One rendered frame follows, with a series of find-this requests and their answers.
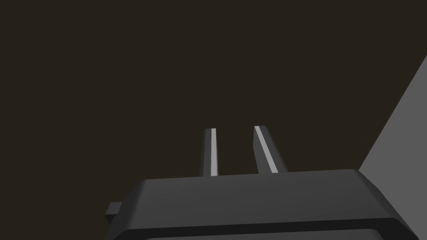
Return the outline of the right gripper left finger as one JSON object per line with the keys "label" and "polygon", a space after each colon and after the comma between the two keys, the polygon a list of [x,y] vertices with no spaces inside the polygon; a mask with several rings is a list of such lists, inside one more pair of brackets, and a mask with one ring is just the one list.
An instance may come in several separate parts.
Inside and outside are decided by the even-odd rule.
{"label": "right gripper left finger", "polygon": [[203,133],[202,176],[218,176],[218,152],[216,128],[207,128]]}

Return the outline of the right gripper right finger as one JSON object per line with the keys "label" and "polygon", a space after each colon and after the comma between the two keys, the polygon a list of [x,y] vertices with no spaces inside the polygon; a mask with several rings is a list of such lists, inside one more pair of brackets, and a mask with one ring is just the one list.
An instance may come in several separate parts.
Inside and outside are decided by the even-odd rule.
{"label": "right gripper right finger", "polygon": [[253,150],[258,173],[288,172],[270,131],[264,125],[254,126]]}

